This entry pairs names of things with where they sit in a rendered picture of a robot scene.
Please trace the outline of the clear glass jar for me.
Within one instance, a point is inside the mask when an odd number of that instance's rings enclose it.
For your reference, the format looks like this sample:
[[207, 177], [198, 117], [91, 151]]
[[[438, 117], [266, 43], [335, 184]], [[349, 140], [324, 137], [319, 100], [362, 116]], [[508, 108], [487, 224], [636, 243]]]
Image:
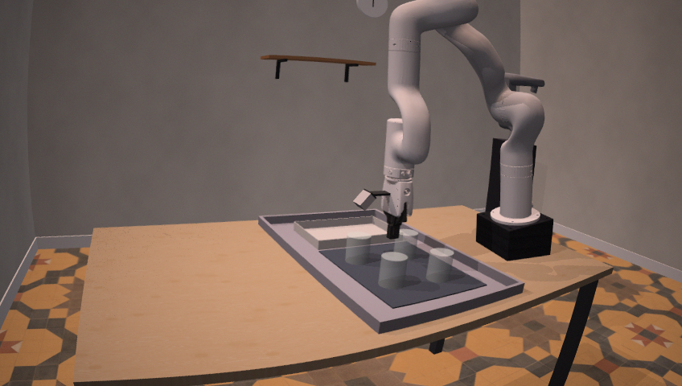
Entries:
[[429, 252], [426, 279], [436, 283], [448, 282], [453, 258], [454, 252], [447, 248], [432, 248]]
[[399, 289], [405, 284], [408, 257], [403, 253], [383, 253], [380, 261], [379, 286]]
[[417, 231], [411, 229], [400, 229], [399, 238], [395, 239], [393, 252], [405, 254], [408, 257], [408, 261], [415, 259], [417, 238]]
[[349, 232], [345, 261], [352, 265], [366, 265], [369, 262], [371, 238], [366, 232]]

